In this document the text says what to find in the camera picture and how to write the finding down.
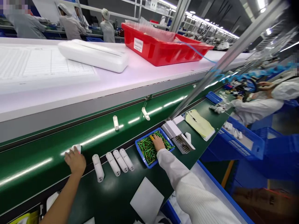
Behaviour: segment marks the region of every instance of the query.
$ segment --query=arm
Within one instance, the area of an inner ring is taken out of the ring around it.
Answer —
[[[65,153],[64,160],[71,168],[72,173],[40,224],[65,224],[68,221],[78,185],[86,167],[86,161],[76,147],[74,151],[70,150],[69,153]]]

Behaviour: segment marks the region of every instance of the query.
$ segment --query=hair net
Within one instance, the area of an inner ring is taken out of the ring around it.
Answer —
[[[109,14],[109,11],[107,9],[105,9],[105,8],[102,9],[102,15],[103,15],[103,18],[105,20],[109,20],[110,14]]]
[[[63,3],[58,4],[58,8],[60,8],[67,16],[72,16],[71,11],[65,6]]]
[[[299,83],[283,82],[276,86],[271,96],[278,100],[291,100],[299,97]]]

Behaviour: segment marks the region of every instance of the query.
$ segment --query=white plastic component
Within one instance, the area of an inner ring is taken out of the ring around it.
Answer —
[[[122,158],[124,159],[125,163],[127,164],[129,170],[133,171],[134,170],[134,165],[133,165],[130,157],[126,153],[126,151],[124,149],[120,149],[119,153],[122,156]]]
[[[118,73],[129,63],[127,54],[83,40],[60,42],[58,49],[67,59]]]
[[[117,165],[117,163],[116,163],[116,161],[115,161],[112,153],[111,152],[107,152],[106,153],[106,158],[107,158],[107,160],[108,160],[108,162],[109,162],[109,164],[110,164],[110,166],[111,166],[114,174],[116,176],[119,176],[121,174],[121,170],[120,170],[119,166]]]
[[[175,124],[178,124],[184,120],[183,116],[179,115],[176,118],[172,119]]]
[[[103,181],[105,174],[98,154],[93,155],[93,166],[97,174],[97,181],[100,183]]]
[[[126,165],[124,159],[122,156],[119,154],[119,151],[116,149],[113,151],[113,155],[116,158],[116,161],[118,162],[119,166],[121,167],[122,171],[124,173],[128,172],[128,166]]]
[[[119,130],[119,125],[118,125],[118,119],[117,116],[113,116],[113,124],[114,124],[114,129],[117,131]]]
[[[162,129],[169,138],[174,138],[182,133],[172,120],[166,121],[166,123],[162,125]]]
[[[75,150],[75,146],[76,146],[76,148],[77,148],[79,154],[81,154],[81,145],[80,145],[80,144],[73,145],[73,146],[72,146],[72,150],[73,150],[73,151]]]
[[[141,109],[141,111],[142,111],[144,117],[145,117],[147,120],[150,120],[150,117],[149,117],[148,113],[146,112],[145,107],[143,107],[143,108]]]
[[[185,133],[186,138],[188,139],[188,141],[191,143],[191,134],[186,132]]]

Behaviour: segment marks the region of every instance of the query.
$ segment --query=plastic bag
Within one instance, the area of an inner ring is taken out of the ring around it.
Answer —
[[[140,18],[140,23],[136,23],[131,20],[125,20],[125,24],[135,30],[164,42],[173,42],[175,38],[175,33],[154,28],[153,25],[143,17]]]

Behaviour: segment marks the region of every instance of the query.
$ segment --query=paper sheet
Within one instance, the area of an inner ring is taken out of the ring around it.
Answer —
[[[53,45],[0,45],[0,84],[95,75],[93,66],[68,60]]]

